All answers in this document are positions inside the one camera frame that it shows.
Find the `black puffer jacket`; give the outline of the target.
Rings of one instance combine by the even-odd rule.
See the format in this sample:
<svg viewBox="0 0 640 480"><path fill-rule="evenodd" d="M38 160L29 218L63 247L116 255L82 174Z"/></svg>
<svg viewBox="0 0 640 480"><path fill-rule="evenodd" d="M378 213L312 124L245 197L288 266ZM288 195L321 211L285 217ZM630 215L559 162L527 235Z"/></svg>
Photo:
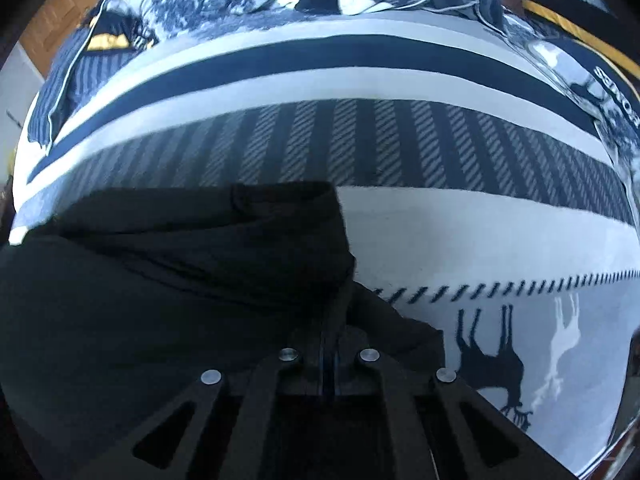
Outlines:
<svg viewBox="0 0 640 480"><path fill-rule="evenodd" d="M406 367L442 332L354 281L326 182L104 190L1 251L1 389L46 479L67 479L195 382L345 326Z"/></svg>

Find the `blue striped bed sheet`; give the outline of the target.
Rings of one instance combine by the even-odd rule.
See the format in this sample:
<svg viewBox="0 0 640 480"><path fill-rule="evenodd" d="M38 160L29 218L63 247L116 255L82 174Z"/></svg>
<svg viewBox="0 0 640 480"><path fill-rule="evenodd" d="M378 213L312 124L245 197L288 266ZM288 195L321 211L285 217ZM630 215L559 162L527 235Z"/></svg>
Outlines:
<svg viewBox="0 0 640 480"><path fill-rule="evenodd" d="M580 478L637 415L639 202L538 38L387 11L163 41L20 144L6 246L104 190L329 183L355 283L445 361L354 326L284 347L323 350L322 390L278 396L257 479L344 479L333 359L365 348L452 370Z"/></svg>

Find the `blue striped pillow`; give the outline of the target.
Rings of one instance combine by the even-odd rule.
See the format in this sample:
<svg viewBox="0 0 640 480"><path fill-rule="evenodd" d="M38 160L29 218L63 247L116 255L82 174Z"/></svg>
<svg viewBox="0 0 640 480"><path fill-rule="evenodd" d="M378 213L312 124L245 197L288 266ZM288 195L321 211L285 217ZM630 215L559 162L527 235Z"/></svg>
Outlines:
<svg viewBox="0 0 640 480"><path fill-rule="evenodd" d="M158 43L141 18L92 9L56 52L27 124L27 140L50 148L66 120L137 55Z"/></svg>

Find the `lying blue homes pillow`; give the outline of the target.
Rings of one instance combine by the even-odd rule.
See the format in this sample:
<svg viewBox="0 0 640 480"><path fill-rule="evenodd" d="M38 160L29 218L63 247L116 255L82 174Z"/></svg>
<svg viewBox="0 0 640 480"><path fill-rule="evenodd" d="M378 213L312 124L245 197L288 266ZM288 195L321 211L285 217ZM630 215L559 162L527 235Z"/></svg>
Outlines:
<svg viewBox="0 0 640 480"><path fill-rule="evenodd" d="M588 113L631 191L639 192L639 95L602 54L564 38L529 40L525 51L576 105Z"/></svg>

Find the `brown wooden door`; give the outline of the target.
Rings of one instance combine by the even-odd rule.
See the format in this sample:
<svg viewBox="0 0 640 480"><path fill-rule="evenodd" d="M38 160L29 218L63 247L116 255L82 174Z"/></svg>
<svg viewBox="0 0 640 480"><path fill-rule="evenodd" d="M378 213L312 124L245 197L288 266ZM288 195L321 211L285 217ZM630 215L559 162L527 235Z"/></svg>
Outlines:
<svg viewBox="0 0 640 480"><path fill-rule="evenodd" d="M30 19L20 45L41 76L49 73L58 48L98 0L46 0Z"/></svg>

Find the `upright blue homes pillow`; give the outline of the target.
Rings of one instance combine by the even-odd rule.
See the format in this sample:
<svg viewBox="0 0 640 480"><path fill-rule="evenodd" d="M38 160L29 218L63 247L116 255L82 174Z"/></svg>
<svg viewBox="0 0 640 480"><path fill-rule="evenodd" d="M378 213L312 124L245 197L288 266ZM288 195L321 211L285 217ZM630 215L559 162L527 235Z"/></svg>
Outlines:
<svg viewBox="0 0 640 480"><path fill-rule="evenodd" d="M525 11L639 80L639 19L624 0L523 0Z"/></svg>

